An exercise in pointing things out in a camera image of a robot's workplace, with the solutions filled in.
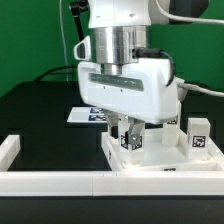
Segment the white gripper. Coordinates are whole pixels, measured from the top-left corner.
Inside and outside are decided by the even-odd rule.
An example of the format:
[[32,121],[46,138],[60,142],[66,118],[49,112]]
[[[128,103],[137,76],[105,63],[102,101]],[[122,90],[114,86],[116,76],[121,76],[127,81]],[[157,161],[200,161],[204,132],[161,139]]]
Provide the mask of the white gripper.
[[136,63],[123,65],[121,75],[111,75],[104,74],[100,64],[90,61],[90,49],[89,36],[74,47],[74,57],[80,60],[80,95],[86,104],[112,111],[106,114],[111,137],[118,138],[116,113],[136,118],[128,120],[131,145],[140,143],[145,128],[143,121],[162,124],[177,116],[174,61],[166,52],[159,52],[164,58],[139,58]]

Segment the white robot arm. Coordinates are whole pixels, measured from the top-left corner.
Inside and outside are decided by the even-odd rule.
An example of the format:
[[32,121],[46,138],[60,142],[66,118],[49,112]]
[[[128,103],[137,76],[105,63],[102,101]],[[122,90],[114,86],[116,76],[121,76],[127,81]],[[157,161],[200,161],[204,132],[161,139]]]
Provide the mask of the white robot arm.
[[175,120],[186,92],[203,90],[177,78],[172,56],[150,47],[150,26],[224,20],[185,14],[174,0],[79,0],[74,15],[86,10],[89,35],[74,47],[81,97],[104,109],[123,145],[140,146],[147,122]]

